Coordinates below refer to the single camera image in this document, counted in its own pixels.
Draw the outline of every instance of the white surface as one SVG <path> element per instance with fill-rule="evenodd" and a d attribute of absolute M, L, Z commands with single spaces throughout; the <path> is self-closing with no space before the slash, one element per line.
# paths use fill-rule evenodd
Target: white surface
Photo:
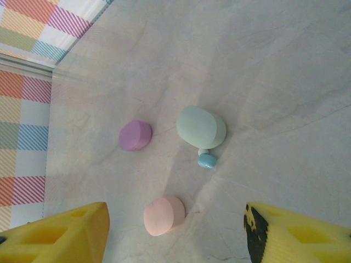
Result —
<path fill-rule="evenodd" d="M 54 71 L 45 215 L 107 201 L 107 263 L 249 262 L 248 201 L 351 227 L 350 28 L 350 0 L 115 0 Z M 216 169 L 176 133 L 188 105 L 227 124 Z M 154 135 L 124 152 L 135 118 Z M 189 214 L 155 238 L 162 195 Z"/>

